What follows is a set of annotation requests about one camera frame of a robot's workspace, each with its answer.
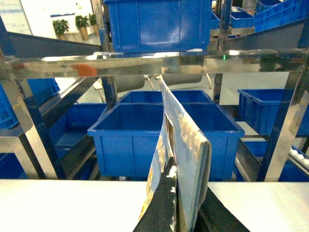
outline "white roller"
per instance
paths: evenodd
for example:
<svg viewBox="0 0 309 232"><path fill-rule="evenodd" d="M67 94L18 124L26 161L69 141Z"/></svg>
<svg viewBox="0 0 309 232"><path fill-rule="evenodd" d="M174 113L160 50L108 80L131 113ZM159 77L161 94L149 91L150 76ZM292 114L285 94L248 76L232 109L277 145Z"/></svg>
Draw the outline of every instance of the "white roller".
<svg viewBox="0 0 309 232"><path fill-rule="evenodd" d="M296 155L298 155L298 151L296 151L296 150L294 150L294 149L291 149L290 152L289 152L289 154L290 154L291 156L296 156Z"/></svg>

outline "plastic storage bin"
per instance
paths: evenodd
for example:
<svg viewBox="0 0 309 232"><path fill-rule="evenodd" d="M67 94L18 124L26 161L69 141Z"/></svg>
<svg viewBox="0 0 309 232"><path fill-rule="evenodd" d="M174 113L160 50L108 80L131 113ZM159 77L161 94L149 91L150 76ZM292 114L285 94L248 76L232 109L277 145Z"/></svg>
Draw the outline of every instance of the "plastic storage bin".
<svg viewBox="0 0 309 232"><path fill-rule="evenodd" d="M273 128L283 89L243 89L239 92L239 117L260 135L270 135ZM293 89L289 90L290 99ZM309 110L299 127L298 135L309 134Z"/></svg>
<svg viewBox="0 0 309 232"><path fill-rule="evenodd" d="M105 0L116 52L206 50L210 0Z"/></svg>
<svg viewBox="0 0 309 232"><path fill-rule="evenodd" d="M36 79L28 82L38 105L42 105L60 90L54 79ZM0 129L10 129L16 124L18 124L17 117L0 85Z"/></svg>
<svg viewBox="0 0 309 232"><path fill-rule="evenodd" d="M232 12L230 21L232 28L251 28L254 25L254 16L245 11Z"/></svg>
<svg viewBox="0 0 309 232"><path fill-rule="evenodd" d="M214 14L214 12L211 12L211 29L218 29L220 23L220 19Z"/></svg>
<svg viewBox="0 0 309 232"><path fill-rule="evenodd" d="M105 110L104 103L76 103L49 129L59 158L87 134Z"/></svg>
<svg viewBox="0 0 309 232"><path fill-rule="evenodd" d="M172 93L180 103L213 103L210 96L202 90L176 90ZM162 93L161 91L132 91L124 95L119 103L162 103Z"/></svg>
<svg viewBox="0 0 309 232"><path fill-rule="evenodd" d="M307 18L309 14L309 1L308 0L301 0L300 3L297 5L296 14L295 14L295 21Z"/></svg>
<svg viewBox="0 0 309 232"><path fill-rule="evenodd" d="M301 0L286 0L254 16L255 32L291 23Z"/></svg>
<svg viewBox="0 0 309 232"><path fill-rule="evenodd" d="M105 110L106 104L104 103L74 104L49 129L49 134L59 158L62 158L87 134L87 129L98 120ZM87 179L92 166L93 163L91 161L86 163L83 169L77 174L77 178ZM0 154L0 179L4 178L27 178L14 153Z"/></svg>
<svg viewBox="0 0 309 232"><path fill-rule="evenodd" d="M277 4L282 3L279 0L259 0L256 3L255 13L258 14L262 11L265 11L271 7L274 7Z"/></svg>
<svg viewBox="0 0 309 232"><path fill-rule="evenodd" d="M256 157L264 157L267 142L265 141L245 141L246 147L254 154ZM293 149L297 150L299 153L306 155L300 152L296 147L292 146ZM243 181L242 176L236 170L236 176L238 181ZM309 177L307 177L301 170L299 170L292 162L287 161L279 178L281 182L308 182Z"/></svg>
<svg viewBox="0 0 309 232"><path fill-rule="evenodd" d="M183 105L212 143L211 180L230 179L244 131L216 104ZM94 137L101 175L147 177L163 118L162 104L118 104L88 134Z"/></svg>

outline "metal frame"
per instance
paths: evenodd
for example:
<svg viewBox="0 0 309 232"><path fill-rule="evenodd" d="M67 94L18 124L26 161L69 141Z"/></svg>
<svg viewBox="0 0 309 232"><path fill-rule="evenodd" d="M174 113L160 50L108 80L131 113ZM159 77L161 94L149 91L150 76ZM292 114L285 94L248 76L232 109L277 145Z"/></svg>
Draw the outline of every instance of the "metal frame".
<svg viewBox="0 0 309 232"><path fill-rule="evenodd" d="M56 152L51 145L51 140L47 133L53 121L48 118L60 118L60 115L55 114L55 110L46 107L49 110L41 110L33 102L33 95L26 81L28 78L52 78L52 77L79 77L73 84L86 83L86 87L91 86L99 76L103 77L103 86L106 94L108 108L114 106L117 100L116 88L114 85L114 76L125 76L128 74L166 74L166 73L252 73L252 72L291 72L286 88L297 86L295 89L294 97L291 104L291 109L288 109L287 114L291 114L292 107L298 103L301 109L306 109L306 102L301 100L303 92L306 90L304 84L307 77L307 72L303 66L306 58L305 49L294 49L289 51L275 51L275 50L249 50L249 51L223 51L220 54L203 55L200 53L164 53L154 54L153 56L126 58L125 55L110 54L110 55L92 55L87 57L57 57L53 59L16 59L10 62L2 62L0 64L1 84L6 91L9 101L14 106L15 113L21 123L27 139L34 151L44 173L47 178L73 178L77 173L76 169L71 165L72 160L78 160L74 163L84 163L93 152L93 141L86 138L83 140L76 149L73 149L62 161L57 162L55 156ZM65 112L73 102L78 99L78 96L69 101L69 95L64 94L62 101L55 103L57 108ZM227 106L229 111L233 112L236 107ZM297 115L299 120L302 117L302 112L293 109L293 115ZM289 128L291 124L282 124L280 128L284 131ZM298 130L299 123L293 124L293 133L289 134L289 142L282 140L285 133L282 133L278 139L274 135L270 137L270 141L274 144L275 148L283 147L281 149L285 155L280 155L282 152L274 152L270 160L280 160L280 166L272 167L271 162L263 163L261 166L260 175L272 178L265 180L276 181L282 171L282 164L285 163L288 157L291 141L295 138Z"/></svg>
<svg viewBox="0 0 309 232"><path fill-rule="evenodd" d="M14 152L31 178L73 179L82 165L92 157L92 138L85 136L62 160L58 160L47 129L98 78L102 78L108 109L111 109L117 101L114 76L215 73L213 100L219 103L223 73L290 72L285 88L295 88L294 95L288 109L283 107L283 101L280 104L261 167L242 142L239 144L236 165L248 181L277 181L287 158L299 165L301 170L308 172L296 160L288 157L309 102L308 54L305 49L225 51L231 6L232 0L225 0L221 9L221 0L217 0L216 14L221 15L217 51L207 55L157 53L131 58L130 54L103 53L78 57L16 59L6 62L0 53L0 82L20 121L21 126L18 130L22 128L24 131L11 137L7 137L5 133L1 134L0 131L0 145L3 144L2 147L5 147L3 150L0 148L0 151ZM64 93L39 108L27 79L54 77L79 78ZM234 113L237 106L224 107L232 112L233 116L237 116ZM96 164L91 179L98 175L97 170Z"/></svg>

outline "stacked blue bins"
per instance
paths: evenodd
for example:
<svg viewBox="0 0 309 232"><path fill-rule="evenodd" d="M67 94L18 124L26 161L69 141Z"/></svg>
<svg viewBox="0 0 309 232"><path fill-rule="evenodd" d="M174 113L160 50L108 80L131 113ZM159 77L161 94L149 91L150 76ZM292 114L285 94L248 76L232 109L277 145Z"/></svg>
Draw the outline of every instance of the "stacked blue bins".
<svg viewBox="0 0 309 232"><path fill-rule="evenodd" d="M263 158L267 148L267 142L265 141L245 141L246 147L257 158ZM304 157L307 157L304 153L299 151L296 147L292 147L301 153ZM235 169L237 181L243 181L243 178L239 170ZM306 176L301 170L299 170L292 162L287 161L279 178L281 182L308 182L309 177Z"/></svg>
<svg viewBox="0 0 309 232"><path fill-rule="evenodd" d="M230 25L232 28L252 28L254 17L245 11L232 12Z"/></svg>
<svg viewBox="0 0 309 232"><path fill-rule="evenodd" d="M293 95L293 89L288 90L288 107ZM240 89L239 118L248 123L260 135L270 135L279 105L283 96L283 89ZM297 132L298 135L309 134L309 110L307 109L303 121Z"/></svg>
<svg viewBox="0 0 309 232"><path fill-rule="evenodd" d="M219 27L220 19L211 12L211 30L216 30Z"/></svg>
<svg viewBox="0 0 309 232"><path fill-rule="evenodd" d="M262 11L265 11L279 3L282 3L282 1L279 0L259 0L256 3L255 13L261 13Z"/></svg>
<svg viewBox="0 0 309 232"><path fill-rule="evenodd" d="M88 130L95 140L102 175L148 176L162 127L163 105L159 103L162 98L150 99L152 103L145 103L143 99L134 103L132 93L128 100L124 99L125 103L118 103ZM212 143L210 179L230 179L238 141L244 131L219 105L187 101L182 102L185 110Z"/></svg>
<svg viewBox="0 0 309 232"><path fill-rule="evenodd" d="M307 0L286 0L268 10L254 16L255 32L264 31L295 21L295 16L300 15L300 4ZM305 18L308 12L304 12L301 18Z"/></svg>
<svg viewBox="0 0 309 232"><path fill-rule="evenodd" d="M28 80L37 105L42 105L59 92L54 79ZM18 124L14 110L0 85L0 129L10 129Z"/></svg>
<svg viewBox="0 0 309 232"><path fill-rule="evenodd" d="M98 120L105 110L106 104L102 103L75 104L49 129L59 159L87 134L87 129ZM87 179L93 165L93 160L87 161L76 178ZM0 179L4 178L27 178L13 153L0 154Z"/></svg>
<svg viewBox="0 0 309 232"><path fill-rule="evenodd" d="M116 52L206 50L210 0L104 0Z"/></svg>

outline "metal beam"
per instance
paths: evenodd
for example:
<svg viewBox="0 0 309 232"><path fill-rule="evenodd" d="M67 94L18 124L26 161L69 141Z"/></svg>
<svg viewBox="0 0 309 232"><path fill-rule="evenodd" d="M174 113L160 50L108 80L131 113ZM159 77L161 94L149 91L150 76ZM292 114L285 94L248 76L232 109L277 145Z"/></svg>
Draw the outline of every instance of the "metal beam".
<svg viewBox="0 0 309 232"><path fill-rule="evenodd" d="M85 135L64 157L60 163L67 178L73 179L95 151L93 137Z"/></svg>
<svg viewBox="0 0 309 232"><path fill-rule="evenodd" d="M286 86L272 129L266 154L258 175L258 181L278 181L288 158L300 123L309 103L309 51L299 75L292 100ZM298 73L291 72L289 79L295 79Z"/></svg>
<svg viewBox="0 0 309 232"><path fill-rule="evenodd" d="M127 55L16 59L0 63L0 79L11 70L16 79L96 77L149 74L204 74L293 72L302 67L305 49L249 50L210 53L162 53L126 58Z"/></svg>

